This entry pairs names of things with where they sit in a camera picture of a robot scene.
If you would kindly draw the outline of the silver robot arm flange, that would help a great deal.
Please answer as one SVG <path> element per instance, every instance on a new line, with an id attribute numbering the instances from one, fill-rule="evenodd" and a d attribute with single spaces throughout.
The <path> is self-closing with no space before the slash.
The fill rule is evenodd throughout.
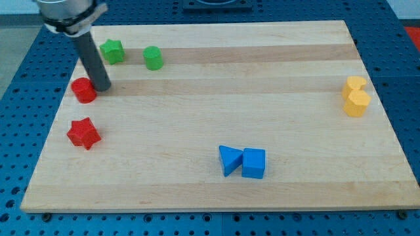
<path id="1" fill-rule="evenodd" d="M 47 29 L 79 37 L 90 31 L 92 24 L 108 10 L 97 0 L 35 0 Z"/>

